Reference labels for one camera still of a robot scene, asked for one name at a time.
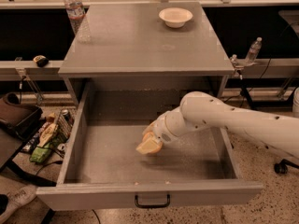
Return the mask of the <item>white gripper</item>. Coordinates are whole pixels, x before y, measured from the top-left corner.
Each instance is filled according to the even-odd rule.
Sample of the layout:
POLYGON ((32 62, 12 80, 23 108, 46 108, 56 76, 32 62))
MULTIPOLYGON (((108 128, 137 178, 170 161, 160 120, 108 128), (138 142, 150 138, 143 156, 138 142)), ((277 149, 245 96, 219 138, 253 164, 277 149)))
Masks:
POLYGON ((137 146, 135 149, 137 152, 143 155, 156 153, 161 150, 163 143, 168 144, 175 140, 175 136, 170 133, 166 125, 167 115, 168 112, 165 112, 144 129, 142 132, 143 135, 147 133, 154 133, 158 140, 154 137, 146 139, 137 146))

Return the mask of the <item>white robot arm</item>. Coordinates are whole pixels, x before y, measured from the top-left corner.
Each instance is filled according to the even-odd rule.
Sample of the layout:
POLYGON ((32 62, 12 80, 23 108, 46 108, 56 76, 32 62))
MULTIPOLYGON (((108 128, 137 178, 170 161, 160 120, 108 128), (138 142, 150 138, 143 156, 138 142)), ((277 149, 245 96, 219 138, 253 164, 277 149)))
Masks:
POLYGON ((179 107, 153 121, 143 131, 136 150, 141 154, 156 153, 181 136, 208 127, 253 140, 285 160, 299 160, 299 118, 234 107, 201 91, 187 93, 179 107))

